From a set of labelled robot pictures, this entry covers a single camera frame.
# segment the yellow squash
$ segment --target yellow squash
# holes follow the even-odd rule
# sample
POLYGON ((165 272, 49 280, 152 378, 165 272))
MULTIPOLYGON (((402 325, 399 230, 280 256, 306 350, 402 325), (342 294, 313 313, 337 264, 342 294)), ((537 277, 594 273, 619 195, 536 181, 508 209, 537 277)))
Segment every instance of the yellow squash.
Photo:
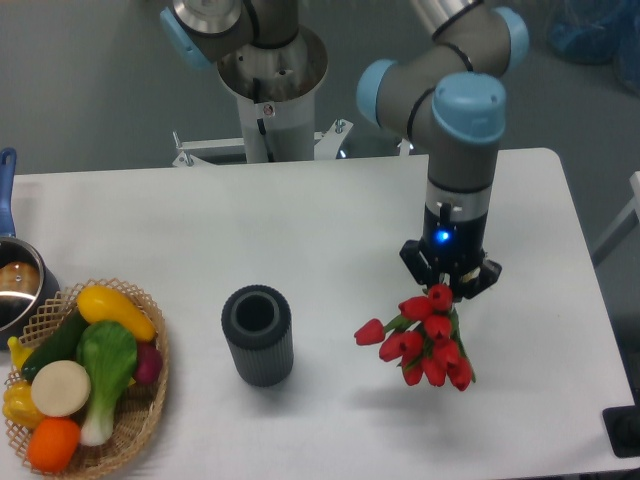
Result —
POLYGON ((31 385, 24 380, 9 387, 3 399, 2 414, 13 423, 33 430, 44 420, 44 415, 31 400, 31 385))
POLYGON ((77 298, 80 315, 88 323, 102 320, 118 322, 139 342, 150 342, 156 329, 147 316, 123 293, 102 285, 82 289, 77 298))
POLYGON ((24 362, 33 353, 33 348, 24 347, 18 340, 18 337, 9 337, 7 340, 9 351, 11 352, 11 363, 13 363, 18 370, 22 369, 24 362))

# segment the black cylinder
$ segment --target black cylinder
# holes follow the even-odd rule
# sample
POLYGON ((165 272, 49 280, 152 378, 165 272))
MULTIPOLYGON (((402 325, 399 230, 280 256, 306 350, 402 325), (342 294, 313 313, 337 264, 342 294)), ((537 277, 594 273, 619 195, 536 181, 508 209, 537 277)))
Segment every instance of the black cylinder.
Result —
POLYGON ((277 290, 250 285, 236 291, 222 309, 222 331, 240 377, 269 387, 293 367, 291 310, 277 290))

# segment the blue led light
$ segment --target blue led light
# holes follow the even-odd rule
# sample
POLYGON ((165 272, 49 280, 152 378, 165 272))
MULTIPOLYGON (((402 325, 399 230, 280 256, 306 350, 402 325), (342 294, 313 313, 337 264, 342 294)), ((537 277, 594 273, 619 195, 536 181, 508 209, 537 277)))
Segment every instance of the blue led light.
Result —
POLYGON ((451 239, 451 234, 446 230, 438 230, 436 232, 436 242, 445 243, 451 239))

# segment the blue pot handle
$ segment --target blue pot handle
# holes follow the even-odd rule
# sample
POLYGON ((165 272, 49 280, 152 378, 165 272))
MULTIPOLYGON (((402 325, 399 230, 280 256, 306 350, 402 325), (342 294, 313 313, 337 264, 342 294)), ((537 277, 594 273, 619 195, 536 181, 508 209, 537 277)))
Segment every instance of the blue pot handle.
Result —
POLYGON ((18 155, 15 149, 5 148, 0 152, 0 237, 15 237, 16 227, 11 215, 13 177, 16 173, 18 155))

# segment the fake vegetable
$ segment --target fake vegetable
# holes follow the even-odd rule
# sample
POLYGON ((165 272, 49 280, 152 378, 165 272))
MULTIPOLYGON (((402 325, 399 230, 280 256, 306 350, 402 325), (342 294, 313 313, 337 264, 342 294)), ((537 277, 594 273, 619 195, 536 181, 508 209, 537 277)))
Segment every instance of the fake vegetable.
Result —
POLYGON ((133 379, 140 385, 151 385, 162 370, 162 355, 153 345, 138 343, 138 367, 133 379))
POLYGON ((2 414, 13 423, 33 430, 44 420, 44 415, 31 400, 31 385, 25 381, 9 387, 4 392, 3 400, 2 414))
POLYGON ((118 322, 139 342, 150 342, 156 336, 151 320, 126 295, 103 285, 91 285, 78 294, 78 309, 89 323, 102 320, 118 322))
POLYGON ((32 382, 38 372, 58 360, 70 360, 76 353, 80 337, 89 324, 74 310, 22 365, 22 378, 32 382))
POLYGON ((85 369, 71 360, 60 360, 38 372, 31 384, 31 399, 48 417, 68 417, 84 406, 90 391, 85 369))
POLYGON ((135 338, 119 323, 100 321, 82 334, 76 360, 91 380, 89 410, 80 434, 82 445, 95 447, 111 437, 116 402, 129 385, 137 354, 135 338))
POLYGON ((7 340, 7 346, 11 352, 11 363, 20 370, 27 358, 29 358, 33 353, 33 348, 22 346, 18 337, 9 337, 9 340, 7 340))
POLYGON ((45 418, 33 432, 27 447, 27 460, 42 472, 58 473, 73 457, 80 427, 69 418, 45 418))

